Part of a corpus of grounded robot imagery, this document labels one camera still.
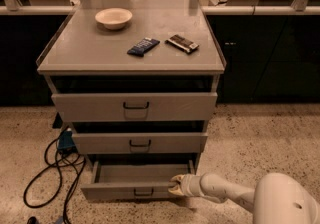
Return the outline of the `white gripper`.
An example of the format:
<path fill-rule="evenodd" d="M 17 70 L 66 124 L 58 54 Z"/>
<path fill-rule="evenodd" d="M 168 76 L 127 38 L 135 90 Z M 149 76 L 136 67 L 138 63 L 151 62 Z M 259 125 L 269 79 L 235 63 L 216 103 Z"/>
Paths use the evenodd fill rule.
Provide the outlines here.
<path fill-rule="evenodd" d="M 168 189 L 168 192 L 176 196 L 200 197 L 202 195 L 200 176 L 192 174 L 178 174 L 170 179 L 171 182 L 181 183 Z"/>

